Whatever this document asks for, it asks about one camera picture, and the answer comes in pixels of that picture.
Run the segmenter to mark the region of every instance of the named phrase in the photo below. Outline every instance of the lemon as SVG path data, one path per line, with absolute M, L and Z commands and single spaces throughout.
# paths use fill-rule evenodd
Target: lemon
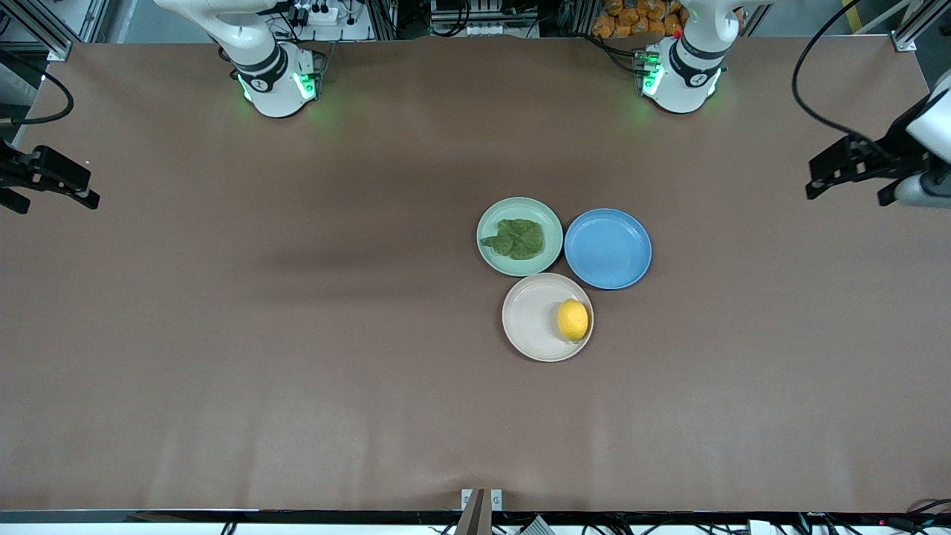
M 577 342 L 588 332 L 588 309 L 577 299 L 569 299 L 558 307 L 558 330 L 565 338 Z

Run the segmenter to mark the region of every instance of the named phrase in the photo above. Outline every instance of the green leafy vegetable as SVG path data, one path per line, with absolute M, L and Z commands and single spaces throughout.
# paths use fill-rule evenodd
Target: green leafy vegetable
M 528 219 L 503 219 L 498 222 L 498 235 L 479 240 L 482 246 L 492 248 L 495 254 L 513 260 L 529 260 L 545 248 L 541 225 Z

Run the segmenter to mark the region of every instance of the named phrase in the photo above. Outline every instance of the table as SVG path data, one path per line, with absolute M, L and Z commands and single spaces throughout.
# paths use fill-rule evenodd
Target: table
M 838 138 L 805 41 L 741 39 L 676 116 L 588 43 L 348 44 L 257 114 L 213 46 L 78 47 L 30 128 L 88 211 L 0 214 L 0 507 L 904 510 L 951 494 L 951 213 L 804 195 Z M 805 98 L 880 135 L 925 94 L 884 37 L 823 40 Z M 61 98 L 44 86 L 37 112 Z M 635 287 L 564 363 L 520 357 L 493 202 L 621 208 Z M 554 272 L 568 274 L 559 260 Z

